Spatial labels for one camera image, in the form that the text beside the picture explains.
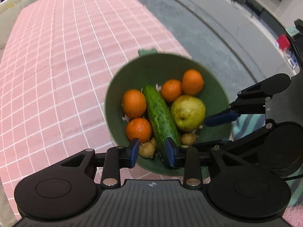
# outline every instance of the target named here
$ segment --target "cucumber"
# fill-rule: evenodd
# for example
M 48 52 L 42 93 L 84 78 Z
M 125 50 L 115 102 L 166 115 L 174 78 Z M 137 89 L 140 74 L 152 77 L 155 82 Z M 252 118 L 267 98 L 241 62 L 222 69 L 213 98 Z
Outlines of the cucumber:
M 155 87 L 148 85 L 142 90 L 146 99 L 146 110 L 163 161 L 169 165 L 164 150 L 164 142 L 171 137 L 177 146 L 181 146 L 177 127 L 161 94 Z

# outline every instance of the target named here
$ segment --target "potato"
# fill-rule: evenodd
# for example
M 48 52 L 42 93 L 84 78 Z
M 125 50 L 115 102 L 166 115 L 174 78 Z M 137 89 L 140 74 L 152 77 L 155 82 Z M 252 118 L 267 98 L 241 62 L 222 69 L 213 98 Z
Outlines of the potato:
M 151 139 L 151 143 L 154 145 L 155 148 L 158 148 L 156 139 L 154 137 Z
M 150 158 L 155 153 L 155 146 L 151 142 L 145 142 L 140 145 L 139 155 L 143 158 Z
M 183 145 L 191 146 L 195 143 L 196 138 L 197 138 L 196 134 L 186 133 L 181 137 L 181 142 Z

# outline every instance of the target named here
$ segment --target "table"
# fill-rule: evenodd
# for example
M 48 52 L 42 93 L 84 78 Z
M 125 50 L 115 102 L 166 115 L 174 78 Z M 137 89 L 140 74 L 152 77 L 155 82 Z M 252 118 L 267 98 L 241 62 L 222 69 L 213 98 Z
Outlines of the table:
M 140 48 L 189 56 L 137 0 L 39 0 L 22 10 L 0 64 L 0 176 L 18 219 L 22 178 L 85 148 L 114 146 L 105 92 Z M 121 178 L 170 177 L 136 166 Z

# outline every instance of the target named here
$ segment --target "red object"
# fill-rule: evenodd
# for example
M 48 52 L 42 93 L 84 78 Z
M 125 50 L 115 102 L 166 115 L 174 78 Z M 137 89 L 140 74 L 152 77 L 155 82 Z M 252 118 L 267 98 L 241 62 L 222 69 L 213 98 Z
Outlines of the red object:
M 286 35 L 281 34 L 278 39 L 277 42 L 279 44 L 279 48 L 284 51 L 286 49 L 290 48 L 290 42 L 288 41 L 288 38 L 286 37 Z

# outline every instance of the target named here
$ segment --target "mandarin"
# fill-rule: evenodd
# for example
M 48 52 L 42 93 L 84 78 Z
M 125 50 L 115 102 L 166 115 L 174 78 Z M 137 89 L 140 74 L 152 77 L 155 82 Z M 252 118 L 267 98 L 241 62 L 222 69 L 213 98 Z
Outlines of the mandarin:
M 136 118 L 131 120 L 125 129 L 126 137 L 129 141 L 138 138 L 140 143 L 149 141 L 152 136 L 152 128 L 145 118 Z
M 183 93 L 182 83 L 176 79 L 167 80 L 161 88 L 161 95 L 166 102 L 172 103 Z
M 122 97 L 122 111 L 131 118 L 141 117 L 146 110 L 145 96 L 137 89 L 129 89 Z
M 182 88 L 184 93 L 188 95 L 195 95 L 201 91 L 204 86 L 204 80 L 197 70 L 187 70 L 182 78 Z

